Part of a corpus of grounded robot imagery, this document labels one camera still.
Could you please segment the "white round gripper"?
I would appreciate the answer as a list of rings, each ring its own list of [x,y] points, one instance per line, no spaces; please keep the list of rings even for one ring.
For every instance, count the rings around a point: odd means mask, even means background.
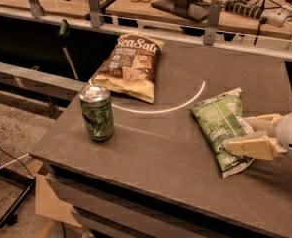
[[[279,144],[270,137],[276,136],[278,142],[288,151],[287,156],[292,159],[292,113],[284,117],[278,113],[250,116],[243,120],[255,131],[266,131],[269,137],[246,135],[230,138],[222,142],[227,151],[237,156],[273,160],[279,155]]]

